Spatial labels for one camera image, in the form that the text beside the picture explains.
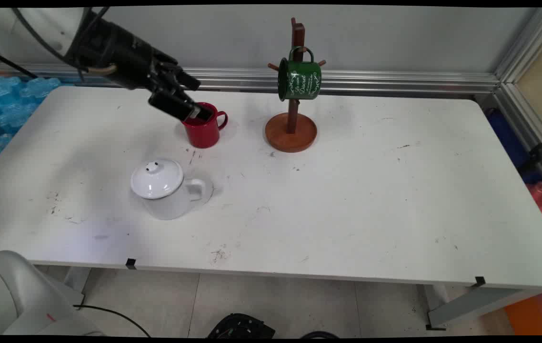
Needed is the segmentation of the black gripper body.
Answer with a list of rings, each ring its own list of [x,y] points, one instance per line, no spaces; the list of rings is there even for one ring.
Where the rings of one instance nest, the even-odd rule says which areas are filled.
[[[97,13],[85,10],[80,26],[66,53],[66,58],[87,70],[116,69],[105,78],[123,88],[177,87],[172,74],[177,61],[151,46],[114,22],[103,18],[95,21]]]

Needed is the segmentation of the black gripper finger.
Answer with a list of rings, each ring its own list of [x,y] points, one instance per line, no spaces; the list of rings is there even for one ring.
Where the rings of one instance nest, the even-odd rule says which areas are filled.
[[[148,103],[181,122],[198,119],[206,123],[213,116],[213,111],[194,102],[181,89],[156,89],[151,92]]]
[[[171,56],[156,56],[156,73],[172,87],[184,86],[190,91],[197,91],[201,81],[188,74]]]

